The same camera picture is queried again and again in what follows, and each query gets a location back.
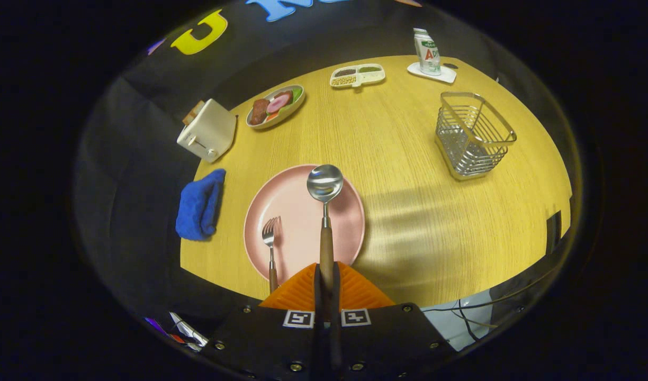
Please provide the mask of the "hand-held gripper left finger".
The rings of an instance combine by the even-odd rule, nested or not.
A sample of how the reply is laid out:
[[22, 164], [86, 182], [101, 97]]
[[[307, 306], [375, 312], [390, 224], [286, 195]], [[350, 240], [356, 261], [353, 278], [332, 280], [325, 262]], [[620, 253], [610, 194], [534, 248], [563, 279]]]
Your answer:
[[242, 306], [212, 333], [202, 350], [203, 358], [239, 379], [318, 379], [324, 353], [317, 311], [321, 306], [319, 266], [307, 266], [281, 285], [275, 295], [293, 291], [303, 280], [313, 302], [311, 309]]

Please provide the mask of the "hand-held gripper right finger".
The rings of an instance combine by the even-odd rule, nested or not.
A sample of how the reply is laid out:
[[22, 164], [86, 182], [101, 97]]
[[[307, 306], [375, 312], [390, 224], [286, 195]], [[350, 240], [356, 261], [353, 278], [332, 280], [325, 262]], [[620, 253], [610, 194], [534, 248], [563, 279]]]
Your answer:
[[329, 335], [332, 380], [418, 380], [457, 357], [457, 350], [414, 303], [346, 309], [339, 263], [334, 279], [338, 316]]

